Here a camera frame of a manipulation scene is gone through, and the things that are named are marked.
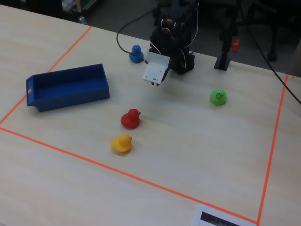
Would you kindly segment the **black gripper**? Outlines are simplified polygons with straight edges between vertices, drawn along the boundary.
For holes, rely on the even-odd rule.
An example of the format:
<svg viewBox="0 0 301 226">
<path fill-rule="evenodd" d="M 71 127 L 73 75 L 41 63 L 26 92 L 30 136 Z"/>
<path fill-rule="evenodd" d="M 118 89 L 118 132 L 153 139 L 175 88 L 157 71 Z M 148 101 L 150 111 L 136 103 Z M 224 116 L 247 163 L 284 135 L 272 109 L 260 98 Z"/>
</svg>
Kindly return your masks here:
<svg viewBox="0 0 301 226">
<path fill-rule="evenodd" d="M 170 57 L 170 63 L 161 66 L 157 86 L 159 86 L 166 78 L 170 68 L 172 70 L 182 69 L 182 51 L 178 46 L 178 41 L 172 38 L 171 33 L 167 29 L 157 27 L 150 36 L 150 52 Z"/>
</svg>

